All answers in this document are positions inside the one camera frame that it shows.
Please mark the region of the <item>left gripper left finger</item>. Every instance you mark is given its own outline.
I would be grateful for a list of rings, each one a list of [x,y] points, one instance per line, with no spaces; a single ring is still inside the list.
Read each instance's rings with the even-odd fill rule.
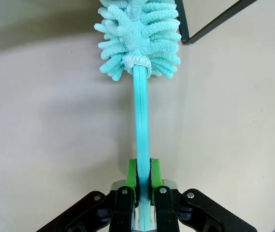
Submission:
[[[97,232],[109,226],[110,232],[130,232],[135,223],[137,162],[130,159],[127,177],[112,184],[105,195],[92,191],[41,227],[40,232]]]

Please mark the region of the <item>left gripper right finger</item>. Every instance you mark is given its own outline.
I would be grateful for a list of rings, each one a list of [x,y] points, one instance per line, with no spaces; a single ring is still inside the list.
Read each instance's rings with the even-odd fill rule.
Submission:
[[[195,188],[179,192],[174,181],[162,179],[158,159],[151,160],[151,189],[158,232],[178,232],[179,223],[196,232],[257,230]]]

